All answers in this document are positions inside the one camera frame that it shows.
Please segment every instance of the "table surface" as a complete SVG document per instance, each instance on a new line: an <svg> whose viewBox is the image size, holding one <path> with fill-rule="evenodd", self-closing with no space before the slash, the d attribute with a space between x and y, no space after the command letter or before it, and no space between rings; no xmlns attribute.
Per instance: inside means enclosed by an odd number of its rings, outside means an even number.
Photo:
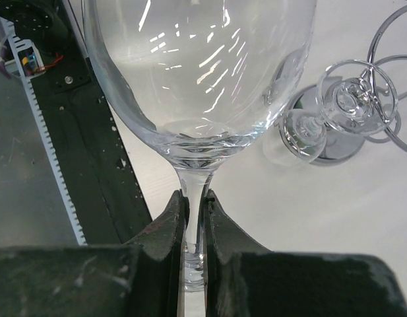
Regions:
<svg viewBox="0 0 407 317"><path fill-rule="evenodd" d="M79 11L78 0L71 0ZM365 59L381 23L404 0L318 0L313 44L300 88L316 83L327 66ZM407 54L407 14L384 35L377 58ZM407 90L407 61L382 67L399 93ZM400 103L407 142L407 99ZM153 217L179 188L170 164L119 120L125 146ZM229 216L276 251L373 254L398 276L407 299L407 154L392 143L366 143L333 167L275 166L264 157L264 137L227 160L212 189Z"/></svg>

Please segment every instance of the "bolt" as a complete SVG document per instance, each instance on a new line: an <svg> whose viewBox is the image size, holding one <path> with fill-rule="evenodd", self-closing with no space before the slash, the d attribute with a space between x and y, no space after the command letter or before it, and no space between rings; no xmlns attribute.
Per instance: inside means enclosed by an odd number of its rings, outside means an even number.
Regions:
<svg viewBox="0 0 407 317"><path fill-rule="evenodd" d="M67 85L71 85L73 83L73 78L71 76L66 76L64 79Z"/></svg>

